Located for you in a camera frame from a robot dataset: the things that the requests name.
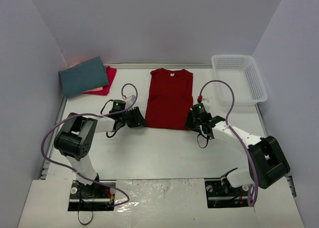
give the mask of purple hose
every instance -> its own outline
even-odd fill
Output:
[[[69,168],[70,170],[72,170],[73,172],[75,172],[78,176],[82,177],[83,179],[88,180],[88,181],[90,181],[90,182],[93,182],[93,183],[95,183],[95,184],[98,184],[98,185],[107,187],[107,188],[112,188],[112,189],[114,189],[114,190],[117,190],[117,191],[121,192],[124,196],[127,197],[127,200],[126,200],[126,201],[123,201],[123,202],[121,202],[121,203],[112,205],[112,206],[110,206],[110,207],[120,206],[120,205],[125,204],[126,202],[129,202],[129,201],[130,201],[129,195],[128,195],[125,191],[123,191],[123,190],[121,190],[121,189],[119,189],[119,188],[117,188],[117,187],[113,187],[113,186],[104,184],[104,183],[102,183],[102,182],[98,182],[98,181],[95,181],[95,180],[90,179],[90,178],[88,178],[88,177],[85,177],[85,176],[83,176],[81,173],[79,173],[76,169],[74,169],[73,167],[68,166],[68,165],[66,165],[66,164],[63,164],[63,163],[60,163],[60,162],[57,162],[57,161],[54,161],[54,160],[48,158],[48,157],[46,156],[45,152],[44,152],[44,144],[45,144],[45,141],[47,140],[47,138],[49,137],[49,135],[50,135],[57,127],[59,127],[61,124],[65,123],[65,122],[67,122],[67,121],[69,121],[69,120],[71,120],[71,119],[73,119],[73,118],[75,118],[75,117],[81,117],[81,116],[104,117],[104,116],[110,116],[110,115],[113,115],[113,114],[119,114],[119,113],[125,112],[125,111],[129,110],[130,108],[132,108],[132,107],[134,106],[136,100],[138,99],[138,90],[137,90],[137,88],[136,88],[133,84],[127,83],[127,84],[124,84],[123,87],[122,87],[122,94],[123,94],[123,89],[124,89],[124,87],[127,86],[127,85],[133,86],[133,88],[135,89],[135,92],[136,92],[136,98],[135,98],[134,102],[133,102],[132,105],[130,105],[127,109],[124,109],[124,110],[118,111],[118,112],[114,112],[114,113],[110,113],[110,114],[106,114],[106,115],[96,115],[96,114],[86,113],[86,114],[77,114],[77,115],[68,117],[68,118],[62,120],[61,122],[57,123],[49,132],[47,132],[47,133],[45,134],[43,140],[42,140],[42,143],[41,143],[41,154],[42,154],[42,156],[44,157],[45,160],[47,160],[47,161],[49,161],[49,162],[51,162],[51,163],[54,163],[54,164],[56,164],[56,165],[60,165],[60,166],[62,166],[62,167]]]
[[[235,95],[234,95],[234,91],[232,90],[232,88],[229,86],[229,84],[227,84],[226,82],[222,81],[222,80],[211,80],[211,81],[208,81],[206,84],[204,84],[204,86],[201,88],[200,90],[200,93],[199,95],[201,96],[204,88],[206,87],[206,85],[212,83],[212,82],[220,82],[224,85],[226,85],[230,92],[231,92],[231,96],[232,96],[232,103],[231,103],[231,106],[230,106],[230,109],[226,115],[226,124],[229,125],[228,123],[228,117],[230,115],[230,112],[233,110],[234,108],[234,105],[235,105]],[[245,152],[246,152],[246,155],[247,155],[247,158],[248,158],[248,162],[250,164],[250,167],[253,171],[253,175],[254,175],[254,182],[255,182],[255,186],[253,185],[250,185],[249,186],[249,190],[248,190],[248,205],[250,207],[253,207],[257,201],[257,196],[258,196],[258,178],[257,178],[257,172],[256,172],[256,168],[255,168],[255,165],[254,165],[254,162],[253,162],[253,159],[251,158],[250,156],[250,153],[248,151],[248,148],[247,146],[245,145],[245,143],[243,142],[243,140],[241,139],[241,137],[238,135],[238,133],[236,133],[236,131],[232,128],[232,126],[228,126],[230,128],[230,130],[233,132],[233,134],[236,136],[236,138],[238,138],[239,142],[241,143],[241,145],[243,146]]]

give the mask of purple cable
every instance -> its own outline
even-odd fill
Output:
[[[226,82],[222,81],[222,80],[211,80],[211,81],[208,81],[206,84],[204,84],[204,86],[201,88],[200,90],[200,93],[199,95],[201,96],[204,88],[206,87],[206,85],[212,83],[212,82],[220,82],[224,85],[226,85],[230,92],[231,92],[231,96],[232,96],[232,103],[231,103],[231,106],[230,106],[230,109],[226,115],[226,124],[228,125],[228,127],[230,128],[230,130],[233,132],[233,134],[236,136],[236,138],[238,138],[239,142],[241,143],[241,145],[243,146],[245,152],[246,152],[246,155],[247,155],[247,158],[248,158],[248,162],[250,163],[250,166],[251,166],[251,169],[253,171],[253,175],[254,175],[254,182],[255,182],[255,186],[253,185],[250,185],[249,186],[249,190],[248,190],[248,205],[250,207],[253,207],[257,201],[257,196],[258,196],[258,178],[257,178],[257,172],[256,172],[256,168],[255,168],[255,165],[254,165],[254,162],[253,162],[253,159],[251,158],[250,156],[250,153],[248,151],[248,148],[247,146],[245,145],[245,143],[243,142],[243,140],[241,139],[241,137],[238,135],[238,133],[236,133],[236,131],[232,128],[232,126],[229,125],[228,123],[228,117],[230,115],[230,112],[233,110],[234,108],[234,105],[235,105],[235,95],[234,95],[234,91],[232,90],[232,88],[229,86],[229,84],[227,84]]]
[[[69,120],[71,120],[71,119],[73,119],[73,118],[75,118],[75,117],[81,117],[81,116],[104,117],[104,116],[110,116],[110,115],[113,115],[113,114],[119,114],[119,113],[125,112],[125,111],[129,110],[130,108],[132,108],[132,107],[134,106],[136,100],[138,99],[138,90],[137,90],[137,88],[136,88],[133,84],[127,83],[127,84],[124,84],[124,85],[123,85],[123,87],[122,87],[122,93],[123,93],[124,87],[127,86],[127,85],[133,86],[133,88],[135,89],[135,92],[136,92],[136,98],[135,98],[134,102],[133,102],[132,105],[130,105],[127,109],[124,109],[124,110],[122,110],[122,111],[117,111],[117,112],[114,112],[114,113],[110,113],[110,114],[106,114],[106,115],[97,115],[97,114],[91,114],[91,113],[73,115],[73,116],[68,117],[68,118],[62,120],[61,122],[57,123],[49,132],[47,132],[47,133],[45,134],[45,136],[44,136],[44,138],[43,138],[43,140],[42,140],[42,143],[41,143],[41,154],[42,154],[42,156],[44,157],[45,160],[47,160],[47,161],[49,161],[49,162],[51,162],[51,163],[54,163],[54,164],[56,164],[56,165],[60,165],[60,166],[62,166],[62,167],[69,168],[70,170],[72,170],[73,172],[75,172],[78,176],[82,177],[83,179],[88,180],[88,181],[90,181],[90,182],[93,182],[93,183],[95,183],[95,184],[98,184],[98,185],[107,187],[107,188],[112,188],[112,189],[114,189],[114,190],[117,190],[117,191],[121,192],[124,196],[127,197],[127,200],[126,200],[126,201],[123,201],[123,202],[121,202],[121,203],[112,205],[112,206],[110,206],[110,207],[120,206],[120,205],[123,205],[123,204],[129,202],[129,201],[130,201],[129,195],[128,195],[125,191],[123,191],[123,190],[121,190],[121,189],[119,189],[119,188],[117,188],[117,187],[113,187],[113,186],[104,184],[104,183],[102,183],[102,182],[98,182],[98,181],[95,181],[95,180],[90,179],[90,178],[88,178],[88,177],[85,177],[85,176],[83,176],[81,173],[79,173],[75,168],[73,168],[73,167],[71,167],[71,166],[68,166],[68,165],[66,165],[66,164],[63,164],[63,163],[54,161],[54,160],[48,158],[48,157],[46,156],[45,152],[44,152],[44,144],[45,144],[45,141],[47,140],[47,138],[49,137],[49,135],[50,135],[57,127],[59,127],[61,124],[65,123],[65,122],[67,122],[67,121],[69,121]]]

